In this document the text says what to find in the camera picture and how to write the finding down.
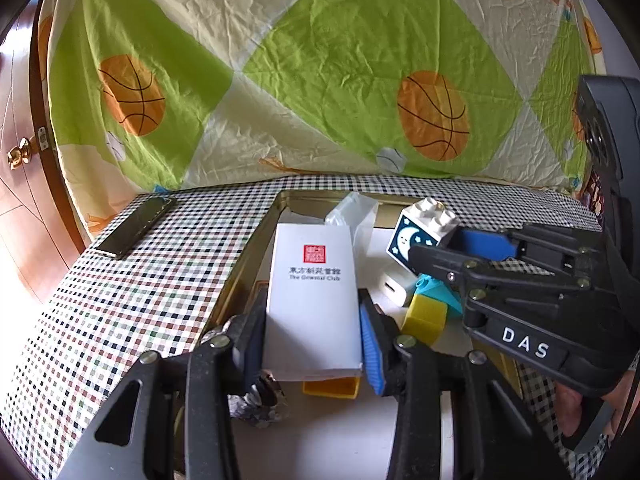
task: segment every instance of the smartphone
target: smartphone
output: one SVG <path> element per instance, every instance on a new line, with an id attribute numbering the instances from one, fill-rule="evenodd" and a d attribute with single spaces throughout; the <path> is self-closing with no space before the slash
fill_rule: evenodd
<path id="1" fill-rule="evenodd" d="M 116 227 L 94 251 L 115 260 L 122 259 L 133 245 L 149 231 L 149 228 L 176 202 L 175 198 L 161 196 L 146 200 L 127 216 L 124 222 Z"/>

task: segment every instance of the checkered tablecloth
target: checkered tablecloth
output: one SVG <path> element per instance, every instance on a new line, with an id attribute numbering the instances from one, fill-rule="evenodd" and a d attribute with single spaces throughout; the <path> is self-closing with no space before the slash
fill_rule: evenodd
<path id="1" fill-rule="evenodd" d="M 172 193 L 177 206 L 126 259 L 85 251 L 28 333 L 0 413 L 2 430 L 37 478 L 56 476 L 140 352 L 153 348 L 169 356 L 193 348 L 242 248 L 284 189 L 433 196 L 449 204 L 462 225 L 486 230 L 519 228 L 525 221 L 598 228 L 591 212 L 557 193 L 459 180 L 290 176 Z M 95 243 L 143 200 L 134 200 Z M 559 446 L 553 387 L 531 370 L 526 378 L 526 400 Z M 561 456 L 576 476 L 585 477 L 603 450 L 604 444 L 588 455 L 562 450 Z"/>

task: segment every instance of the blue gripper pad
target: blue gripper pad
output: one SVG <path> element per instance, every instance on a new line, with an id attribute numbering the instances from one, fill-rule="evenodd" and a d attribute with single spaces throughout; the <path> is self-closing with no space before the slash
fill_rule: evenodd
<path id="1" fill-rule="evenodd" d="M 378 345 L 367 309 L 362 304 L 360 305 L 360 333 L 362 334 L 362 358 L 367 381 L 369 381 L 376 395 L 381 396 L 386 385 L 382 350 Z"/>
<path id="2" fill-rule="evenodd" d="M 502 233 L 458 228 L 453 233 L 447 248 L 466 253 L 469 256 L 480 256 L 501 262 L 507 258 L 515 258 L 518 249 L 516 242 Z"/>

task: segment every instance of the teal block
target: teal block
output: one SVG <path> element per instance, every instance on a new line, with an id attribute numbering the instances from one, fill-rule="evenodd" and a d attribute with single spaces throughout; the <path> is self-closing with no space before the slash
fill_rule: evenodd
<path id="1" fill-rule="evenodd" d="M 444 282 L 428 274 L 421 274 L 418 278 L 418 282 L 415 285 L 415 294 L 421 294 L 422 296 L 446 303 L 459 314 L 462 314 L 460 295 L 457 292 L 453 292 Z"/>

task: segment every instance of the wooden door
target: wooden door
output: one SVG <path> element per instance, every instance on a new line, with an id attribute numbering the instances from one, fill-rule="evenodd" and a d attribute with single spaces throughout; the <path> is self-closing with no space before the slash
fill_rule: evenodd
<path id="1" fill-rule="evenodd" d="M 31 0 L 0 46 L 2 318 L 26 297 L 33 304 L 46 302 L 84 250 L 46 132 L 37 51 L 39 8 L 39 0 Z M 29 140 L 31 160 L 11 170 L 7 153 L 23 138 Z"/>

